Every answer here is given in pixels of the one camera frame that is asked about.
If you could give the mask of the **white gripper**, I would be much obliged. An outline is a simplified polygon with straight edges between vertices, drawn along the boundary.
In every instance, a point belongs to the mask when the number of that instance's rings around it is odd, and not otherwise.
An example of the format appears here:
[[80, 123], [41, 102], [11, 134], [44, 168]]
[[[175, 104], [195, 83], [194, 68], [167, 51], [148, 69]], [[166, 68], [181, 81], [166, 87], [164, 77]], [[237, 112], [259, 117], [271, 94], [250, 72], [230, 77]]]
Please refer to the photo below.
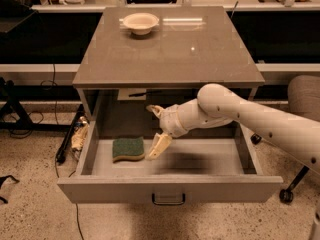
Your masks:
[[178, 117], [178, 105], [163, 108], [159, 105], [148, 105], [146, 109], [159, 119], [160, 128], [164, 133], [156, 133], [152, 145], [146, 155], [148, 160], [157, 159], [171, 144], [172, 137], [178, 138], [188, 133]]

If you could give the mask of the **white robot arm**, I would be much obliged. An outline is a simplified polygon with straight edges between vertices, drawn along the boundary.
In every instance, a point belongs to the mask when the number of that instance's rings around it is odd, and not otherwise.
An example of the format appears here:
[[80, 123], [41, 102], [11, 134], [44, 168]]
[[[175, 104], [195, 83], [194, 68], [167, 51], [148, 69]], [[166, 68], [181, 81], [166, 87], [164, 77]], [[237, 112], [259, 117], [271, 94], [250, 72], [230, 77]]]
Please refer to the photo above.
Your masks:
[[236, 121], [303, 164], [289, 187], [280, 192], [281, 201], [293, 200], [292, 190], [307, 171], [320, 173], [320, 122], [245, 100], [222, 85], [206, 84], [191, 101], [167, 108], [149, 105], [147, 110], [156, 115], [162, 129], [154, 136], [149, 159], [159, 157], [174, 138], [193, 129]]

